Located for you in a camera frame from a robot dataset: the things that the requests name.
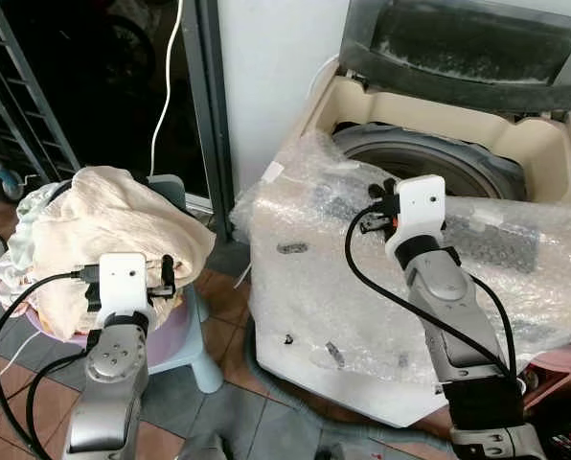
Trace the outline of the cream crinkled cloth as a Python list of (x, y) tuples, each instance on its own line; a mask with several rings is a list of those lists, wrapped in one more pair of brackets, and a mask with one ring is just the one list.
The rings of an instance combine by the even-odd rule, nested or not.
[(142, 253), (151, 263), (171, 255), (180, 288), (198, 279), (216, 241), (131, 172), (109, 166), (82, 168), (63, 183), (33, 237), (32, 272), (40, 279), (95, 264), (102, 254)]

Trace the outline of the beige top-load washing machine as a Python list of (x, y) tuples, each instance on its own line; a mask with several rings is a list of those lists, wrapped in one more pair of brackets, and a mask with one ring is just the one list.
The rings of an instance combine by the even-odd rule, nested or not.
[[(525, 170), (531, 203), (571, 202), (571, 109), (514, 113), (486, 111), (370, 87), (342, 67), (338, 57), (326, 67), (302, 117), (281, 148), (309, 132), (332, 140), (338, 124), (384, 123), (482, 145)], [(341, 157), (343, 150), (335, 148)], [(346, 410), (389, 426), (411, 426), (438, 411), (445, 399), (434, 385), (385, 382), (321, 371), (288, 353), (283, 343), (261, 333), (255, 316), (255, 359), (273, 377), (289, 381)]]

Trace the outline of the grey washer drum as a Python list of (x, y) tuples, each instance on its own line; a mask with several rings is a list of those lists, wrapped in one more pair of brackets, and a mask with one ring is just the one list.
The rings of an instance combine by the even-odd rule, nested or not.
[(523, 167), (474, 142), (379, 122), (343, 122), (335, 127), (332, 140), (344, 156), (398, 179), (441, 176), (448, 196), (530, 200)]

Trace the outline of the lilac plastic laundry basin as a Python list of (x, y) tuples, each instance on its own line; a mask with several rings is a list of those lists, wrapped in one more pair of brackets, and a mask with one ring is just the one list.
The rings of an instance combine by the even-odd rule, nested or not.
[(207, 306), (194, 285), (181, 289), (182, 303), (147, 336), (148, 372), (158, 374), (186, 367), (205, 354), (201, 323)]

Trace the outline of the clear bubble wrap sheet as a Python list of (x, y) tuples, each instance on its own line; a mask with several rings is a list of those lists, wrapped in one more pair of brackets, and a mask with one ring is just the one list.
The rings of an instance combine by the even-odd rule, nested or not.
[[(286, 145), (232, 218), (249, 240), (258, 329), (321, 371), (434, 385), (420, 319), (356, 280), (344, 234), (389, 174), (328, 136)], [(571, 202), (451, 196), (444, 243), (499, 295), (519, 362), (571, 342)]]

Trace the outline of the light blue plastic stool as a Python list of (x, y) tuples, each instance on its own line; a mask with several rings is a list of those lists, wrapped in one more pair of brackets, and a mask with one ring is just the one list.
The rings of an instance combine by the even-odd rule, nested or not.
[[(181, 294), (181, 303), (182, 303), (181, 289), (184, 287), (185, 286), (181, 286), (181, 288), (179, 289), (179, 293)], [(205, 301), (205, 299), (203, 299), (201, 295), (199, 295), (199, 298), (201, 298), (202, 301)], [(208, 318), (208, 312), (210, 311), (208, 310), (207, 306), (206, 319)], [(203, 345), (205, 345), (205, 334), (203, 334), (202, 323), (201, 323), (201, 330), (203, 336)], [(198, 387), (199, 391), (202, 391), (202, 393), (205, 394), (216, 393), (216, 391), (221, 386), (223, 378), (221, 377), (220, 369), (216, 361), (212, 359), (210, 355), (207, 354), (206, 347), (205, 347), (205, 354), (200, 356), (199, 359), (194, 360), (194, 362), (191, 363), (190, 365), (186, 365), (186, 367), (189, 367), (191, 369), (191, 373), (194, 374), (194, 381), (196, 381), (196, 386)]]

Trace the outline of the white thin garment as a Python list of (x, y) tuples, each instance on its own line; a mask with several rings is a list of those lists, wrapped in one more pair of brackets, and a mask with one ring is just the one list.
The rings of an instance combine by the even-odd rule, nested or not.
[(7, 240), (7, 250), (0, 257), (0, 303), (9, 307), (19, 294), (40, 279), (34, 275), (33, 224), (43, 214), (45, 207), (57, 196), (62, 181), (49, 183), (24, 196), (15, 206), (15, 224), (12, 236)]

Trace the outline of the dark grey washer lid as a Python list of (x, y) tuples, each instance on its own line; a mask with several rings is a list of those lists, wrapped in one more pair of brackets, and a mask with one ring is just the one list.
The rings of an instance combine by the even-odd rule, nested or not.
[(571, 109), (571, 0), (350, 0), (338, 61), (396, 95)]

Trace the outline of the grey robot leg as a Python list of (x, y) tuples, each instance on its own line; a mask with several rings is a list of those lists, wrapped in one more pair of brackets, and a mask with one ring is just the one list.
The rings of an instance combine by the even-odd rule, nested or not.
[(232, 460), (224, 439), (216, 433), (193, 435), (185, 439), (174, 460)]

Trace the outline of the black crate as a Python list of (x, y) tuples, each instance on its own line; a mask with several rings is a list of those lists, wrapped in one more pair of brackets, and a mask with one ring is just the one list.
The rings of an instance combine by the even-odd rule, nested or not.
[(571, 402), (537, 404), (530, 422), (549, 460), (571, 460)]

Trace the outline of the dark metal window grille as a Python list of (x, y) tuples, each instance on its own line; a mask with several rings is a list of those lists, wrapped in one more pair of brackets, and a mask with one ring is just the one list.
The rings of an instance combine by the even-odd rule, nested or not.
[(0, 159), (13, 170), (39, 175), (44, 181), (68, 179), (80, 169), (1, 0)]

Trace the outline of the dark grey door frame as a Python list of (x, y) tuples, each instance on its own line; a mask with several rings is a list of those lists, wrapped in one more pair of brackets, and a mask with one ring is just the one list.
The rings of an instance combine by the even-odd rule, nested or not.
[(236, 201), (227, 117), (227, 95), (221, 56), (218, 0), (181, 0), (181, 36), (188, 58), (199, 152), (213, 210), (213, 232), (219, 242), (233, 239), (229, 212)]

